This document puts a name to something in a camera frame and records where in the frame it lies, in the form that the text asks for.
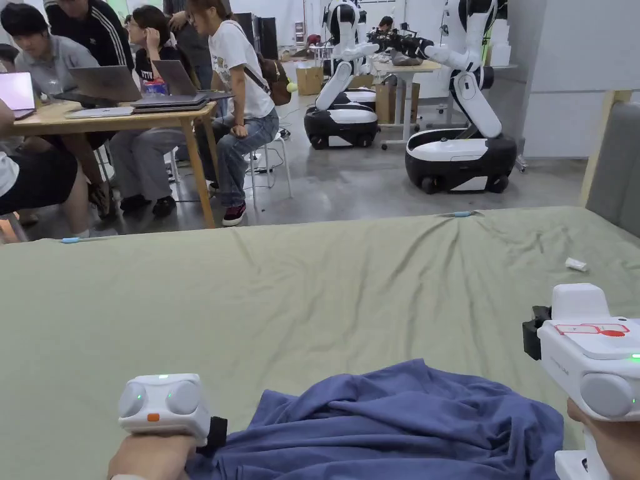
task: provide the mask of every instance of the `hand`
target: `hand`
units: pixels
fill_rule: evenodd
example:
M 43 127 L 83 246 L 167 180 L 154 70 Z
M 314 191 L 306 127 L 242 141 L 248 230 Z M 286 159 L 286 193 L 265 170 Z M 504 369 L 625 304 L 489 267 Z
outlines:
M 174 13 L 169 20 L 169 28 L 173 31 L 179 30 L 187 23 L 187 12 Z
M 613 480 L 637 480 L 640 472 L 640 422 L 600 422 L 569 399 L 569 417 L 583 423 L 593 435 L 598 453 Z
M 238 138 L 246 138 L 249 136 L 249 132 L 244 125 L 236 125 L 231 129 L 231 133 Z
M 158 50 L 160 48 L 160 32 L 155 28 L 145 29 L 147 37 L 147 50 Z
M 178 480 L 194 449 L 195 439 L 190 436 L 128 436 L 109 462 L 107 478 L 137 475 L 145 480 Z

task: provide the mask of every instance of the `blue blanket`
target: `blue blanket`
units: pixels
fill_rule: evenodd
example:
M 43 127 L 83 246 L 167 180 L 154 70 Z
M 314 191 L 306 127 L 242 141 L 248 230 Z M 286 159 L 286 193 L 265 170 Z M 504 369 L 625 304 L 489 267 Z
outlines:
M 563 417 L 484 378 L 412 360 L 337 375 L 299 397 L 265 391 L 245 431 L 194 480 L 557 479 Z

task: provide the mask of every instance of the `young man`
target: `young man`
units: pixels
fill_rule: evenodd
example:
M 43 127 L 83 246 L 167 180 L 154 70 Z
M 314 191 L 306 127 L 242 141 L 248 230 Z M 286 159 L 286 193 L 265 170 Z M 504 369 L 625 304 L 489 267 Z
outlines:
M 54 94 L 77 87 L 69 72 L 73 67 L 98 67 L 98 62 L 82 45 L 69 38 L 51 35 L 44 16 L 34 6 L 10 3 L 0 13 L 0 23 L 22 49 L 15 58 L 18 72 L 29 72 L 37 93 Z M 112 218 L 115 202 L 109 184 L 102 180 L 93 151 L 113 134 L 98 132 L 47 136 L 45 140 L 59 150 L 67 150 L 80 162 L 91 182 L 90 200 L 102 219 Z
M 133 70 L 127 32 L 118 15 L 102 0 L 45 0 L 51 33 L 65 36 L 91 52 L 100 65 Z
M 14 121 L 0 100 L 0 138 Z M 74 237 L 89 236 L 86 180 L 76 160 L 50 148 L 5 151 L 0 143 L 0 215 L 60 204 Z

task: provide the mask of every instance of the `laptop screen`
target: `laptop screen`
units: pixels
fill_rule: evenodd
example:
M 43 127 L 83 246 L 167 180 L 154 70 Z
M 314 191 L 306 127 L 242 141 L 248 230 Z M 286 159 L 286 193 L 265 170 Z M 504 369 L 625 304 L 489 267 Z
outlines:
M 11 110 L 35 109 L 31 74 L 0 74 L 0 99 Z

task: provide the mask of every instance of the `woman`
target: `woman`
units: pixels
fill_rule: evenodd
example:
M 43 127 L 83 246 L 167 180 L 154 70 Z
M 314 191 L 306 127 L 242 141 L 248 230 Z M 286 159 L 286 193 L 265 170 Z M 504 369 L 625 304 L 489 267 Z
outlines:
M 217 118 L 213 129 L 218 142 L 218 198 L 227 208 L 223 225 L 238 225 L 246 210 L 244 202 L 244 156 L 273 141 L 278 132 L 278 113 L 271 97 L 244 72 L 262 77 L 258 57 L 242 27 L 223 0 L 188 0 L 189 21 L 200 35 L 209 35 L 211 63 L 218 79 L 235 95 L 229 114 Z M 208 148 L 200 153 L 209 180 L 215 181 Z
M 181 60 L 184 69 L 191 70 L 186 57 L 169 44 L 167 18 L 155 6 L 135 9 L 127 29 L 131 43 L 140 47 L 136 53 L 136 73 L 141 83 L 162 80 L 153 60 Z M 184 134 L 179 128 L 129 130 L 113 137 L 111 153 L 123 196 L 120 204 L 123 213 L 155 202 L 153 213 L 156 217 L 171 214 L 175 200 L 171 196 L 164 155 L 184 143 Z

